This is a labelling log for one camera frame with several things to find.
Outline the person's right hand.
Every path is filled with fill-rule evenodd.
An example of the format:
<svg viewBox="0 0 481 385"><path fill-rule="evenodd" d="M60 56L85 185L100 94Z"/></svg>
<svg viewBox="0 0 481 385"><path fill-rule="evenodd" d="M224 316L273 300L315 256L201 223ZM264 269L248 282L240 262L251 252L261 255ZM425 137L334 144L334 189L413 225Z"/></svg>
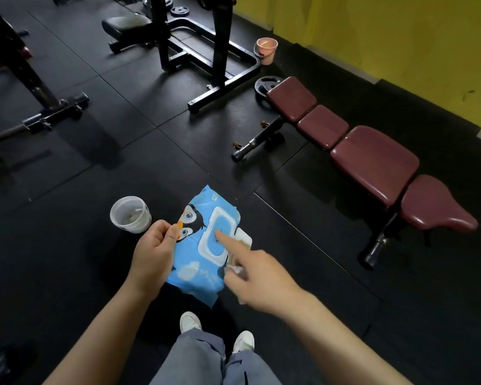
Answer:
<svg viewBox="0 0 481 385"><path fill-rule="evenodd" d="M215 236L245 272L245 277L231 267L224 272L224 283L237 299L256 310L285 317L301 292L285 268L263 250L252 251L218 230Z"/></svg>

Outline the person's left hand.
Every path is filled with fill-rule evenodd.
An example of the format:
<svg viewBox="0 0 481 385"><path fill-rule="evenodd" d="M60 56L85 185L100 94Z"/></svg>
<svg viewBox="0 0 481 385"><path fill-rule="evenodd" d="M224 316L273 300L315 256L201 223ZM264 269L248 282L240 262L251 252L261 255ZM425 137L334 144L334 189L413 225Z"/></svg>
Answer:
<svg viewBox="0 0 481 385"><path fill-rule="evenodd" d="M160 293L173 267L174 252L163 252L160 244L172 226L165 220L154 222L138 240L124 285L153 301Z"/></svg>

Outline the blue wet wipes pack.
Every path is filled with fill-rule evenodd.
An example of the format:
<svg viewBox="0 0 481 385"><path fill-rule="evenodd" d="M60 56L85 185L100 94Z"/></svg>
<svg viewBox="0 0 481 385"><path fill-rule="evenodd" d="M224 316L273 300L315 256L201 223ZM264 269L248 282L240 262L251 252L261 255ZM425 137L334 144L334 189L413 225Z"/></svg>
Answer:
<svg viewBox="0 0 481 385"><path fill-rule="evenodd" d="M205 186L186 205L178 221L180 238L167 283L213 307L224 288L224 266L228 259L215 231L233 236L241 229L240 220L235 206Z"/></svg>

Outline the white wet wipe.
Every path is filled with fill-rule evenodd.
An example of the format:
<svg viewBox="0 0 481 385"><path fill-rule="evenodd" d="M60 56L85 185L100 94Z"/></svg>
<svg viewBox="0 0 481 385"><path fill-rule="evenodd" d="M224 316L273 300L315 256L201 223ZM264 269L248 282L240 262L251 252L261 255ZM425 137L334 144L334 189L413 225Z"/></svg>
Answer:
<svg viewBox="0 0 481 385"><path fill-rule="evenodd" d="M240 305L247 304L238 292L237 282L248 281L248 272L242 255L251 251L252 239L240 229L233 236L223 233L219 242L227 250L228 259L224 266L224 284L237 297Z"/></svg>

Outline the person's right forearm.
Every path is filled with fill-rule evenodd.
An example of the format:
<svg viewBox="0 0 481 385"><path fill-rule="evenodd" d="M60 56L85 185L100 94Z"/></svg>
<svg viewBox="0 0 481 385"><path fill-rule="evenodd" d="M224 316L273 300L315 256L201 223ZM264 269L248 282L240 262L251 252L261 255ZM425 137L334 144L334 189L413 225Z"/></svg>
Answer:
<svg viewBox="0 0 481 385"><path fill-rule="evenodd" d="M282 319L323 376L334 385L413 385L381 358L313 294L292 292Z"/></svg>

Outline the person's left forearm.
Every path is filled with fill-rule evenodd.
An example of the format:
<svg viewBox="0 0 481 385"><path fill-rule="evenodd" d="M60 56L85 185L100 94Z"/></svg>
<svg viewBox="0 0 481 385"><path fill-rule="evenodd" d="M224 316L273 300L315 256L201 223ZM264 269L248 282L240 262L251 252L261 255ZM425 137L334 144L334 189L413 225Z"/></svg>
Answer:
<svg viewBox="0 0 481 385"><path fill-rule="evenodd" d="M160 289L127 278L42 385L116 385Z"/></svg>

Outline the white plastic bucket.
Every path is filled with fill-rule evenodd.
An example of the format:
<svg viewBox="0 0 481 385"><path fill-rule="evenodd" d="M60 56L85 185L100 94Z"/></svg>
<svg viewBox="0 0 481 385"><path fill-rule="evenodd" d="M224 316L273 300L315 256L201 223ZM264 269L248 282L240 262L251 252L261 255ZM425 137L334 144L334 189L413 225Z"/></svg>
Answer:
<svg viewBox="0 0 481 385"><path fill-rule="evenodd" d="M147 204L136 196L117 200L110 209L109 217L117 228L132 234L144 233L152 224Z"/></svg>

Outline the person's white left shoe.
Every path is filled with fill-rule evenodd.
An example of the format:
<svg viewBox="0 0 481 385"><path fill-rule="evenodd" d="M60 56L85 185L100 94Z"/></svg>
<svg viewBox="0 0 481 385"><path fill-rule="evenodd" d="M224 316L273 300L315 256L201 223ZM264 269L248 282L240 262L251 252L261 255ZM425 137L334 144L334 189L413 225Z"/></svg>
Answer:
<svg viewBox="0 0 481 385"><path fill-rule="evenodd" d="M180 317L180 333L183 334L190 330L202 330L201 322L197 315L191 311L182 313Z"/></svg>

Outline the person's white shoe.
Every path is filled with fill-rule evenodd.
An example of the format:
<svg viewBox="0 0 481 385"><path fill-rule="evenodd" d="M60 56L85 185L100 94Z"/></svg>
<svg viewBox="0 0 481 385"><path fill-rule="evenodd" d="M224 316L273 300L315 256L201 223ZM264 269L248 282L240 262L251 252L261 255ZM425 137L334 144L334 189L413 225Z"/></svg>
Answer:
<svg viewBox="0 0 481 385"><path fill-rule="evenodd" d="M249 330L242 331L235 343L233 344L232 354L241 352L254 352L255 340L254 335Z"/></svg>
<svg viewBox="0 0 481 385"><path fill-rule="evenodd" d="M182 313L180 317L180 333L183 334L190 330L202 330L201 322L197 315L191 311Z"/></svg>

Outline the person's white right shoe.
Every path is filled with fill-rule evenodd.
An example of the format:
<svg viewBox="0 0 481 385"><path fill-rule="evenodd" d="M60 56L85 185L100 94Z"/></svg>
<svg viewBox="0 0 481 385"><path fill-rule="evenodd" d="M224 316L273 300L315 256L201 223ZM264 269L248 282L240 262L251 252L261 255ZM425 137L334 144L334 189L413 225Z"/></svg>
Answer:
<svg viewBox="0 0 481 385"><path fill-rule="evenodd" d="M255 340L254 335L249 330L242 331L235 343L233 344L232 354L241 352L254 352Z"/></svg>

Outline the person's grey trousers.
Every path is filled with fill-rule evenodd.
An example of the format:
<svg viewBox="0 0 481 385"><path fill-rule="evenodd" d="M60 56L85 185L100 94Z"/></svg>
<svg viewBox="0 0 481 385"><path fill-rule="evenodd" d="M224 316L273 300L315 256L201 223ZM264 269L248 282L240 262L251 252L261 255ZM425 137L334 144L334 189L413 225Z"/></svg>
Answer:
<svg viewBox="0 0 481 385"><path fill-rule="evenodd" d="M181 334L149 385L282 385L268 364L245 348L226 358L222 338L200 329Z"/></svg>

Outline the pink plastic bucket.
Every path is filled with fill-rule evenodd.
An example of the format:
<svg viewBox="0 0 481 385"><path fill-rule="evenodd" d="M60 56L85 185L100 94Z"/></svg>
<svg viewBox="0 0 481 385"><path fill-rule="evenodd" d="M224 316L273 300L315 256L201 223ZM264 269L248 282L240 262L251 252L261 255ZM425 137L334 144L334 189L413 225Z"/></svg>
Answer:
<svg viewBox="0 0 481 385"><path fill-rule="evenodd" d="M260 60L261 65L268 66L273 63L277 48L278 41L276 39L263 37L255 42L253 53Z"/></svg>

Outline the black padded flat bench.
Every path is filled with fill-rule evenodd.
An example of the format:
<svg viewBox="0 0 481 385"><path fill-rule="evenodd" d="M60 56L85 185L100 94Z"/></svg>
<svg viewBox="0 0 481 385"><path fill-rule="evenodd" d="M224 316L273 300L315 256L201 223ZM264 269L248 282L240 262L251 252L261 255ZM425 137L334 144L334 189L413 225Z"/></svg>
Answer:
<svg viewBox="0 0 481 385"><path fill-rule="evenodd" d="M156 44L153 23L141 14L103 19L102 28L115 39L115 42L109 43L110 50L115 55L135 45L152 48Z"/></svg>

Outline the black squat rack frame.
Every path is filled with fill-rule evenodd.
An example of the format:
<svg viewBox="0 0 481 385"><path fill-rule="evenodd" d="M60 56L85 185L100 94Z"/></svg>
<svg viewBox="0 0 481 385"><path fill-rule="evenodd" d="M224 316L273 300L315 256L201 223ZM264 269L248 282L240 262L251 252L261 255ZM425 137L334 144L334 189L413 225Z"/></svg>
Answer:
<svg viewBox="0 0 481 385"><path fill-rule="evenodd" d="M187 103L191 114L250 81L262 67L252 51L230 40L236 0L197 2L212 12L213 30L187 17L168 19L165 0L148 0L161 67L172 72L192 64L209 77L206 92Z"/></svg>

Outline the black gym machine frame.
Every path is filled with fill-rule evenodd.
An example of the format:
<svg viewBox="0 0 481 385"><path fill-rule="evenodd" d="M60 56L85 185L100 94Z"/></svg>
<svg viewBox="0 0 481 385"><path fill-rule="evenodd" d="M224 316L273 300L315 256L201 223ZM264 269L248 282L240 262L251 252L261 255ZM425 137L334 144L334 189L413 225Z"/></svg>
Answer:
<svg viewBox="0 0 481 385"><path fill-rule="evenodd" d="M52 126L67 117L79 119L87 108L89 97L82 93L67 99L58 99L29 64L32 57L22 37L0 15L0 67L8 68L41 104L41 111L18 126L0 133L0 142L28 131L36 134L51 130Z"/></svg>

